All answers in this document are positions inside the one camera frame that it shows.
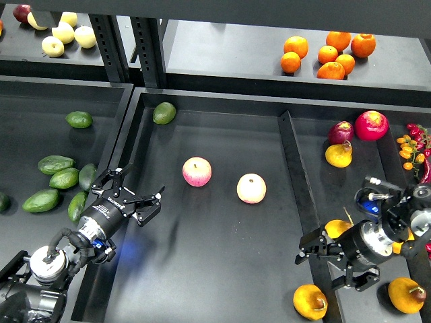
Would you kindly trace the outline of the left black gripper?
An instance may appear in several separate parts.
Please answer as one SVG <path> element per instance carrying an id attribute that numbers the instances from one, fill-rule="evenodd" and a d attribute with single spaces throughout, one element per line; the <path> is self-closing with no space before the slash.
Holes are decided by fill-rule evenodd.
<path id="1" fill-rule="evenodd" d="M 161 210 L 165 186 L 149 195 L 136 195 L 123 187 L 125 176 L 133 164 L 123 168 L 105 169 L 92 183 L 90 190 L 98 198 L 81 214 L 77 231 L 92 244 L 95 240 L 109 240 L 128 218 L 134 218 L 139 227 L 148 224 Z M 108 182 L 109 189 L 104 189 Z"/>

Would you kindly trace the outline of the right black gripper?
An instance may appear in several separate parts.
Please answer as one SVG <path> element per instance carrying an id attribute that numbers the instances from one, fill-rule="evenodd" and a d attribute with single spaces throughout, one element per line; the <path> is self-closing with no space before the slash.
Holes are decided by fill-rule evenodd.
<path id="1" fill-rule="evenodd" d="M 365 291 L 380 281 L 378 265 L 391 258 L 391 243 L 385 235 L 380 235 L 377 224 L 363 220 L 343 232 L 337 239 L 330 238 L 324 227 L 305 234 L 299 241 L 299 253 L 295 264 L 309 258 L 339 262 L 343 253 L 348 260 L 344 276 L 331 282 L 332 290 L 353 288 Z M 354 276 L 354 269 L 368 269 Z"/>

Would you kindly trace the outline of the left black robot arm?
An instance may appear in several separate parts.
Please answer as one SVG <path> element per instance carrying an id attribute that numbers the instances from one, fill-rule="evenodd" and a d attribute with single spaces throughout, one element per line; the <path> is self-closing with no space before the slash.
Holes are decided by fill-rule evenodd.
<path id="1" fill-rule="evenodd" d="M 22 250 L 1 270 L 2 322 L 59 322 L 73 278 L 87 264 L 109 262 L 113 235 L 134 218 L 143 227 L 161 209 L 162 193 L 139 196 L 124 186 L 130 165 L 106 169 L 91 191 L 96 200 L 83 211 L 77 229 L 61 229 L 32 255 Z"/>

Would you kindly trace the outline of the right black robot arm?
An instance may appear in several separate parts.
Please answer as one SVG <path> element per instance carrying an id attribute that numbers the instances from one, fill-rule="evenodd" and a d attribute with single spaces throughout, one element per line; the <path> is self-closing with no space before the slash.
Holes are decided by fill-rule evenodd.
<path id="1" fill-rule="evenodd" d="M 379 265 L 390 260 L 393 245 L 401 245 L 400 256 L 410 259 L 430 241 L 430 185 L 407 188 L 367 176 L 356 192 L 357 208 L 368 216 L 338 237 L 320 227 L 299 243 L 296 264 L 308 259 L 332 264 L 343 275 L 332 280 L 334 290 L 342 287 L 363 291 L 380 280 Z"/>

